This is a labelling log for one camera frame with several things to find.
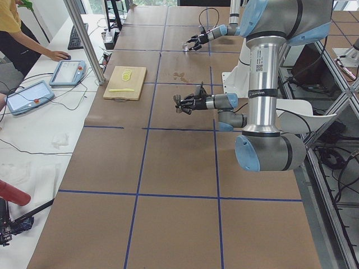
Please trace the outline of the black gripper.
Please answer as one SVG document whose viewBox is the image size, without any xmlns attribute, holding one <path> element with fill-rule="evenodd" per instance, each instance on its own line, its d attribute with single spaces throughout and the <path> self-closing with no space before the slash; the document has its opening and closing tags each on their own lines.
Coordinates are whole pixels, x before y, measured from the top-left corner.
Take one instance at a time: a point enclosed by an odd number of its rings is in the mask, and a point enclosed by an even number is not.
<svg viewBox="0 0 359 269">
<path fill-rule="evenodd" d="M 176 112 L 191 115 L 192 110 L 207 110 L 206 99 L 206 96 L 194 96 L 194 94 L 189 94 L 180 100 L 179 106 L 176 107 Z"/>
<path fill-rule="evenodd" d="M 195 43 L 191 47 L 188 47 L 188 51 L 197 51 L 202 48 L 201 44 L 206 44 L 209 42 L 209 37 L 207 33 L 194 35 L 190 37 L 187 41 L 188 43 Z"/>
</svg>

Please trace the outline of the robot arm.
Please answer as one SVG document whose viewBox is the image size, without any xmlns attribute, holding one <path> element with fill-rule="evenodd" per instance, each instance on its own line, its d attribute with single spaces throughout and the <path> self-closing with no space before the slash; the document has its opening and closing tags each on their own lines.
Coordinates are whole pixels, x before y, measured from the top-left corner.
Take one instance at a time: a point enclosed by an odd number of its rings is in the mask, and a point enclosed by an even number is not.
<svg viewBox="0 0 359 269">
<path fill-rule="evenodd" d="M 221 36 L 239 36 L 240 27 L 239 27 L 239 18 L 240 18 L 240 8 L 245 6 L 248 1 L 235 0 L 231 1 L 230 12 L 229 12 L 229 24 L 228 25 L 219 25 L 219 11 L 214 7 L 209 7 L 202 10 L 199 14 L 199 28 L 201 29 L 200 35 L 194 35 L 190 37 L 183 45 L 183 50 L 185 52 L 192 50 L 199 50 L 202 48 L 202 45 L 217 39 Z M 201 15 L 204 11 L 215 10 L 217 12 L 217 22 L 212 29 L 206 30 L 201 23 Z"/>
<path fill-rule="evenodd" d="M 219 126 L 240 128 L 235 153 L 247 171 L 285 171 L 305 159 L 306 147 L 296 133 L 275 125 L 278 96 L 279 52 L 283 45 L 310 44 L 325 38 L 330 29 L 332 1 L 232 1 L 229 24 L 191 37 L 198 50 L 221 36 L 245 38 L 250 51 L 248 114 L 236 114 L 235 93 L 209 95 L 202 85 L 193 94 L 174 96 L 176 111 L 215 109 Z"/>
</svg>

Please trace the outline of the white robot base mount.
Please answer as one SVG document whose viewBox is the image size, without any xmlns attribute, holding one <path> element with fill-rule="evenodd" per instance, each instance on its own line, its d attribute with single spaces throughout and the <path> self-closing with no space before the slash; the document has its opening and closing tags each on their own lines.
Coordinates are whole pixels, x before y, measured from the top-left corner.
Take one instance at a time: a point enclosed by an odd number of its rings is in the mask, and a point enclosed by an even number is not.
<svg viewBox="0 0 359 269">
<path fill-rule="evenodd" d="M 222 73 L 224 93 L 235 93 L 238 98 L 249 98 L 251 90 L 257 90 L 253 49 L 244 38 L 237 65 L 231 72 Z"/>
</svg>

